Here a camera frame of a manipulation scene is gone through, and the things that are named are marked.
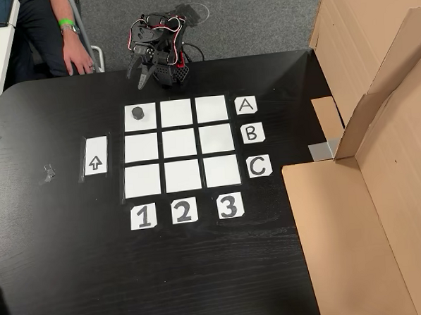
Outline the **person's left hand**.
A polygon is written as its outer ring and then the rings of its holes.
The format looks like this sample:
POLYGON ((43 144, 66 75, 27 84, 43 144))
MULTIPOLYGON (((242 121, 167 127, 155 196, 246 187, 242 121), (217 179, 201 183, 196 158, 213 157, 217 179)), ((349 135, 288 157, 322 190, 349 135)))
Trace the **person's left hand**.
POLYGON ((78 35, 70 30, 63 31, 63 58, 69 75, 74 68, 80 75, 93 72, 93 60, 86 52, 78 35))

